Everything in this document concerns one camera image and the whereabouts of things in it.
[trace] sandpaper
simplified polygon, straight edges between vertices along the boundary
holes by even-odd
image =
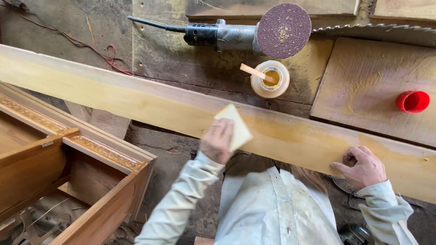
[[[273,58],[286,59],[298,53],[309,40],[312,23],[300,6],[283,3],[262,17],[257,30],[260,50]]]

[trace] metal hinge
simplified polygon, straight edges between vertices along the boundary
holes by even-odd
[[[54,144],[53,140],[50,140],[49,142],[42,143],[41,146],[44,148],[44,147],[52,145],[52,144]]]

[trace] left hand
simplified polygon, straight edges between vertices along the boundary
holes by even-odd
[[[233,137],[233,126],[231,119],[216,119],[200,140],[200,151],[212,161],[226,164],[233,155],[233,152],[228,151]]]

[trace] red plastic cup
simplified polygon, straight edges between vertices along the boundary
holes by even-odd
[[[430,96],[423,91],[406,91],[397,97],[398,109],[407,113],[422,112],[430,104]]]

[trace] angle grinder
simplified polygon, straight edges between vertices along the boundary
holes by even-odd
[[[216,24],[188,23],[172,26],[128,16],[129,20],[185,33],[190,46],[212,46],[222,49],[253,50],[255,55],[285,59],[298,53],[309,40],[312,24],[309,15],[293,3],[277,5],[261,18],[257,25],[228,25],[219,19]]]

